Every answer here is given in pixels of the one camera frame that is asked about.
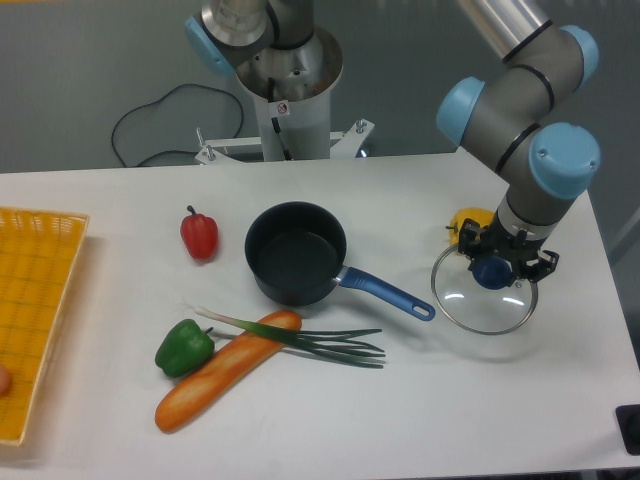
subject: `black cable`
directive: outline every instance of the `black cable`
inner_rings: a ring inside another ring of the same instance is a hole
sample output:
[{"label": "black cable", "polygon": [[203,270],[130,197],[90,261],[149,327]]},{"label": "black cable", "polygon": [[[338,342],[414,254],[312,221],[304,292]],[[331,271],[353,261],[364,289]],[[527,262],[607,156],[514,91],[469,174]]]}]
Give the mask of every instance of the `black cable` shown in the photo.
[{"label": "black cable", "polygon": [[[275,101],[274,92],[276,88],[276,81],[269,77],[267,79],[267,101],[272,103]],[[278,140],[280,140],[280,147],[282,148],[282,154],[284,155],[285,160],[293,160],[291,156],[291,152],[287,148],[287,145],[284,143],[284,138],[282,138],[282,129],[280,128],[280,122],[278,121],[278,117],[271,117],[271,125],[273,125],[273,130],[278,135]]]},{"label": "black cable", "polygon": [[[155,105],[158,105],[159,103],[162,103],[164,100],[166,100],[168,97],[170,97],[172,94],[174,94],[178,90],[180,90],[182,88],[187,88],[187,87],[203,88],[205,90],[209,90],[209,91],[212,91],[212,92],[222,93],[223,95],[226,95],[227,97],[229,97],[233,101],[235,101],[238,104],[238,107],[240,108],[240,124],[238,125],[238,128],[236,129],[236,132],[233,134],[232,138],[236,138],[238,136],[238,134],[240,133],[240,130],[242,130],[242,126],[244,125],[244,108],[242,108],[242,103],[240,103],[240,100],[238,100],[238,97],[236,97],[235,95],[233,95],[230,92],[227,92],[226,90],[221,90],[219,88],[208,87],[206,85],[199,85],[197,83],[183,83],[183,84],[178,85],[177,87],[174,87],[171,90],[169,90],[167,93],[165,93],[158,100],[155,100],[155,101],[153,101],[151,103],[147,103],[146,105],[140,105],[139,107],[136,107],[133,110],[129,110],[122,117],[120,117],[120,120],[118,120],[116,122],[115,126],[113,127],[113,130],[111,131],[111,148],[113,150],[113,153],[116,154],[116,157],[118,157],[118,160],[120,160],[120,163],[122,164],[123,167],[127,168],[127,164],[125,163],[125,161],[120,156],[120,153],[118,153],[118,149],[116,148],[116,143],[115,143],[116,130],[118,129],[118,127],[120,126],[122,121],[125,118],[127,118],[129,115],[131,115],[132,113],[137,112],[138,110],[142,110],[143,108],[147,108],[147,107],[153,107]],[[149,162],[149,161],[151,161],[151,160],[153,160],[155,158],[158,158],[158,157],[160,157],[162,155],[167,155],[167,154],[170,154],[170,153],[181,154],[181,155],[196,155],[198,152],[197,151],[191,152],[191,151],[187,151],[187,150],[163,150],[162,152],[154,153],[150,157],[145,158],[144,160],[142,160],[140,163],[136,164],[135,166],[136,167],[141,167],[145,163],[147,163],[147,162]]]}]

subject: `light blue joint cap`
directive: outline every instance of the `light blue joint cap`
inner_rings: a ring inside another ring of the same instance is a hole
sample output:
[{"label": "light blue joint cap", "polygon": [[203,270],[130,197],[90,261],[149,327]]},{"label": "light blue joint cap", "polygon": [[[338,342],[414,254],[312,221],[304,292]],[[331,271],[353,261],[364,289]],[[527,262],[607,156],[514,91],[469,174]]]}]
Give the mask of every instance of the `light blue joint cap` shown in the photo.
[{"label": "light blue joint cap", "polygon": [[462,136],[483,88],[484,82],[477,78],[465,78],[451,89],[438,109],[438,128],[457,146],[462,142]]},{"label": "light blue joint cap", "polygon": [[536,134],[529,147],[529,168],[538,185],[563,200],[577,198],[600,167],[600,147],[582,127],[554,123]]},{"label": "light blue joint cap", "polygon": [[593,75],[596,68],[598,68],[598,62],[600,61],[598,44],[589,32],[575,25],[565,25],[564,27],[560,27],[560,30],[564,30],[573,35],[582,50],[582,59],[584,61],[584,71],[582,73],[582,81],[580,82],[580,86],[582,86],[589,80],[589,77]]},{"label": "light blue joint cap", "polygon": [[184,29],[187,32],[189,43],[209,69],[218,75],[231,75],[234,72],[234,68],[220,53],[218,47],[207,36],[195,18],[189,17],[184,23]]}]

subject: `black saucepan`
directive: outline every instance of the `black saucepan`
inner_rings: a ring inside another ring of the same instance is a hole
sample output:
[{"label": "black saucepan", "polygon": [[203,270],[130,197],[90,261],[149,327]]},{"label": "black saucepan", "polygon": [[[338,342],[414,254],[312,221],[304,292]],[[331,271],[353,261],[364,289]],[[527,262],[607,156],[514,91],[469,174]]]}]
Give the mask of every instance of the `black saucepan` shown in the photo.
[{"label": "black saucepan", "polygon": [[289,306],[310,305],[336,285],[371,293],[420,320],[433,306],[371,274],[343,265],[347,239],[330,212],[307,202],[271,207],[251,225],[245,255],[260,289]]}]

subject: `pot handle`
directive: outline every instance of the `pot handle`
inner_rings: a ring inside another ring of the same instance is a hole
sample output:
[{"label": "pot handle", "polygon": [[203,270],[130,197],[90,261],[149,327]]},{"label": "pot handle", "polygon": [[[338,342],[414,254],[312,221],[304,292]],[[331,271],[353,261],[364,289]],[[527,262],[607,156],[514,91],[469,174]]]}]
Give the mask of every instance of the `pot handle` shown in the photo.
[{"label": "pot handle", "polygon": [[436,314],[433,306],[427,302],[400,290],[398,287],[394,287],[378,277],[374,277],[370,273],[353,267],[347,267],[344,270],[340,272],[340,276],[337,278],[342,287],[368,292],[425,322],[432,320]]}]

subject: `green bell pepper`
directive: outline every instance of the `green bell pepper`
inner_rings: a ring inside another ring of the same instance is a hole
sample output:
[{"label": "green bell pepper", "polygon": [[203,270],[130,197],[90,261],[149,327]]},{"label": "green bell pepper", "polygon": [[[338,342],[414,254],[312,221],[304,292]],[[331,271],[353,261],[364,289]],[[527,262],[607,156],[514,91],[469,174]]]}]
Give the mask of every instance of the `green bell pepper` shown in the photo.
[{"label": "green bell pepper", "polygon": [[180,377],[203,365],[213,353],[215,343],[195,320],[185,319],[173,327],[156,352],[156,365],[168,377]]}]

